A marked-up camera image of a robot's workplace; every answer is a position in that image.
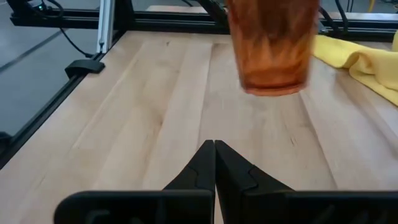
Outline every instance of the wooden table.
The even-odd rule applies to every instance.
[[[103,62],[0,170],[0,223],[51,223],[82,190],[162,189],[206,139],[295,190],[398,188],[398,110],[345,70],[314,58],[305,90],[256,97],[230,36],[151,32]]]

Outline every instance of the black metal frame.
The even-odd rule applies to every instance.
[[[65,9],[61,19],[51,19],[36,16],[24,6],[26,0],[7,0],[14,13],[11,21],[15,26],[31,27],[63,27],[75,29],[97,29],[99,10]],[[229,34],[229,28],[220,16],[220,11],[211,0],[198,0],[209,12],[208,14],[176,13],[176,12],[135,12],[131,0],[117,0],[115,8],[114,29],[116,33],[114,43],[126,30],[157,31],[157,32],[189,32],[202,34]],[[48,16],[59,14],[58,9],[43,12]],[[331,35],[332,28],[327,21],[320,19],[325,26],[324,35]],[[342,29],[343,21],[334,20]],[[398,21],[369,21],[350,20],[347,32],[340,34],[340,39],[356,41],[392,42]],[[93,60],[101,60],[104,55],[95,55]],[[34,134],[43,122],[55,111],[61,102],[84,79],[74,76],[69,82],[37,113],[13,138],[5,151],[0,149],[0,169]]]

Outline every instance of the yellow cloth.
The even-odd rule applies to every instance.
[[[314,56],[335,68],[348,68],[349,74],[398,106],[398,32],[390,52],[318,35]]]

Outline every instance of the orange plastic cup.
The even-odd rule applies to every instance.
[[[279,96],[304,88],[318,0],[228,0],[227,5],[244,90]]]

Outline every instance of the gray floor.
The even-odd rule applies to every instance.
[[[344,8],[347,0],[341,0]],[[100,0],[59,0],[65,8],[94,9]],[[327,11],[336,11],[334,0],[321,0]],[[354,12],[366,12],[368,0],[355,0]],[[180,5],[180,0],[133,0],[135,10],[150,5]],[[395,13],[392,5],[377,2],[374,12]],[[15,27],[11,9],[0,5],[0,131],[15,134],[67,82],[63,69],[83,58],[57,29]],[[87,52],[95,51],[95,30],[68,30],[72,40]],[[43,41],[43,46],[35,49]],[[25,57],[11,64],[20,55]]]

